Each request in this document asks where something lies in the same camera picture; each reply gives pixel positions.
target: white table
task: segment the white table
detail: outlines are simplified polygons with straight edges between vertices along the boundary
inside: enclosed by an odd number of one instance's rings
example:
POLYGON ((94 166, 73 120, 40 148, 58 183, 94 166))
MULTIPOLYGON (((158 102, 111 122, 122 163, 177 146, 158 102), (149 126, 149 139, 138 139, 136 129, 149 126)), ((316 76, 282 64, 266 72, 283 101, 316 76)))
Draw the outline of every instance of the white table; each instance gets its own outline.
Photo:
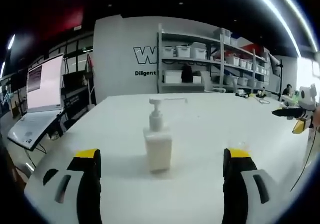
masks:
POLYGON ((246 142, 259 169, 285 189, 303 165, 308 131, 292 133, 295 120, 274 116, 280 103, 260 104, 234 94, 159 94, 109 97, 82 117, 39 163, 25 193, 40 208, 43 176, 66 169, 76 150, 101 149, 101 217, 105 223, 212 224, 224 214, 223 153, 246 142), (148 171, 143 128, 150 97, 185 97, 161 107, 173 136, 171 169, 148 171))

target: laptop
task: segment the laptop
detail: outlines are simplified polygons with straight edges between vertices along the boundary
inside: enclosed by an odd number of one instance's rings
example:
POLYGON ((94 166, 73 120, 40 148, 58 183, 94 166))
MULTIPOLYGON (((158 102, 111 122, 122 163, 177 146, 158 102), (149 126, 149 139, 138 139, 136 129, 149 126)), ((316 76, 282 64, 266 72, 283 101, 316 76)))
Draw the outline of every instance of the laptop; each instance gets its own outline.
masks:
POLYGON ((10 129, 8 139, 33 151, 48 127, 63 112, 63 54, 32 68, 27 76, 27 113, 10 129))

